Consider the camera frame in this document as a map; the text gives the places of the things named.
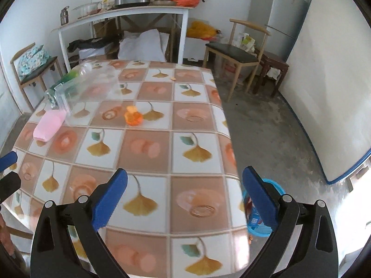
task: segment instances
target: refrigerator door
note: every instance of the refrigerator door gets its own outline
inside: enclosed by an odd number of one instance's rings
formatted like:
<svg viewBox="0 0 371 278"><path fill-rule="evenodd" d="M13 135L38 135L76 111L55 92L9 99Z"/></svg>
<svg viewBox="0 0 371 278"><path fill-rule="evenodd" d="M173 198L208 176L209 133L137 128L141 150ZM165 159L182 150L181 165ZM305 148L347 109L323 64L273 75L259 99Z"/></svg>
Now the refrigerator door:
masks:
<svg viewBox="0 0 371 278"><path fill-rule="evenodd" d="M267 25L296 38L308 8L309 0L273 0Z"/></svg>
<svg viewBox="0 0 371 278"><path fill-rule="evenodd" d="M265 51L274 53L286 61L294 47L295 39L270 27L267 27L267 30L270 32L270 37L268 37Z"/></svg>

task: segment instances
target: dark brown stool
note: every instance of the dark brown stool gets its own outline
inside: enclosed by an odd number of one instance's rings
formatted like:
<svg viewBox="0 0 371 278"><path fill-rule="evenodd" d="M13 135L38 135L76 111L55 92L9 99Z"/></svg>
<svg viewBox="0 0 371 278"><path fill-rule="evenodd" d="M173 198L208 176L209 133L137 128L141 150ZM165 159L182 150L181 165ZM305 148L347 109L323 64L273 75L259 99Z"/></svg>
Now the dark brown stool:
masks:
<svg viewBox="0 0 371 278"><path fill-rule="evenodd" d="M271 97L274 97L283 82L283 79L286 76L287 71L289 70L289 65L286 64L279 56L270 53L268 51L264 51L262 55L262 59L260 60L260 65L262 66L262 72L259 75L259 79L254 87L253 93L256 94L260 88L260 86L264 86L268 80L267 73L270 68L275 68L281 70L280 75L278 76L278 82L273 90Z"/></svg>

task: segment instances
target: silver screw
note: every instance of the silver screw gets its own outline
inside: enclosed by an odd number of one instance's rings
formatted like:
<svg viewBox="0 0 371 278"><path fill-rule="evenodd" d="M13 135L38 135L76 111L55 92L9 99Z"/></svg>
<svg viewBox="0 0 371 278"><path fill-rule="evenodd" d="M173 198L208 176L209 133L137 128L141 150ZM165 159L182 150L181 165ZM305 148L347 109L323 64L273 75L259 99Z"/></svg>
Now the silver screw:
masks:
<svg viewBox="0 0 371 278"><path fill-rule="evenodd" d="M319 200L317 202L318 206L320 206L321 208L324 208L326 206L325 202L323 200Z"/></svg>
<svg viewBox="0 0 371 278"><path fill-rule="evenodd" d="M82 195L79 197L79 203L83 204L88 201L88 197L86 195Z"/></svg>
<svg viewBox="0 0 371 278"><path fill-rule="evenodd" d="M51 206L53 206L53 201L52 201L52 200L48 200L48 201L45 203L45 208L50 208Z"/></svg>
<svg viewBox="0 0 371 278"><path fill-rule="evenodd" d="M283 200L284 200L286 203L291 203L291 202L292 202L292 197L289 196L288 194L285 194L282 198L283 198Z"/></svg>

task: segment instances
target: chair backrest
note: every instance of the chair backrest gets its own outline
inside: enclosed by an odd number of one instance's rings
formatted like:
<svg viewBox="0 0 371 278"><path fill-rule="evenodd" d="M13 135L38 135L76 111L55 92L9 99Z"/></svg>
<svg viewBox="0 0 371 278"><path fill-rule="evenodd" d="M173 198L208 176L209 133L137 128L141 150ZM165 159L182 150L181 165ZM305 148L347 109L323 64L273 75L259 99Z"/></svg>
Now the chair backrest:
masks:
<svg viewBox="0 0 371 278"><path fill-rule="evenodd" d="M23 53L25 53L27 50L31 49L33 46L35 46L36 43L32 43L31 45L19 50L13 57L12 59L10 60L10 64L12 65L12 68L13 68L13 72L14 72L14 75L16 76L16 80L18 82L18 84L20 84L20 80L19 80L19 75L18 75L18 72L17 72L17 69L16 67L14 66L14 62L20 58L22 56Z"/></svg>
<svg viewBox="0 0 371 278"><path fill-rule="evenodd" d="M260 53L259 53L259 55L257 57L257 59L260 62L260 60L262 59L262 55L263 55L263 52L264 52L264 47L265 47L265 44L266 44L266 41L267 41L267 36L270 36L270 32L266 28L264 28L262 26L259 26L259 25L255 24L253 22L243 21L243 20L237 20L237 19L229 19L229 21L233 23L233 28L232 28L231 36L229 38L229 44L230 45L233 42L234 33L236 31L236 25L237 24L244 25L246 27L249 27L251 29L254 29L256 31L259 31L259 32L264 33L264 38L263 38L262 46L260 48Z"/></svg>

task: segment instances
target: black chair seat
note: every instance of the black chair seat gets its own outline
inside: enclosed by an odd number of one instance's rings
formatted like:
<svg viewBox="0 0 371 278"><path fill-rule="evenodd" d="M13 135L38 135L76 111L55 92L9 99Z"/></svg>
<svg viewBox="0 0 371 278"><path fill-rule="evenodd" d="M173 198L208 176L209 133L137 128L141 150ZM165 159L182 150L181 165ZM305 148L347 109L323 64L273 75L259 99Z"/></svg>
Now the black chair seat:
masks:
<svg viewBox="0 0 371 278"><path fill-rule="evenodd" d="M29 75L26 75L24 77L24 79L22 80L21 84L25 84L26 82L34 79L35 77L38 77L42 72L45 71L45 69L50 66L50 64L52 64L53 62L55 62L55 60L57 59L57 57L51 57L50 59L48 59L48 61L43 64L42 66L40 66L39 68L37 68L34 72L31 72Z"/></svg>
<svg viewBox="0 0 371 278"><path fill-rule="evenodd" d="M206 47L209 47L220 53L223 53L224 55L227 55L230 58L233 58L234 60L242 64L258 62L257 57L251 55L250 53L247 53L246 51L243 51L240 48L237 48L229 44L211 42L209 44L206 44Z"/></svg>

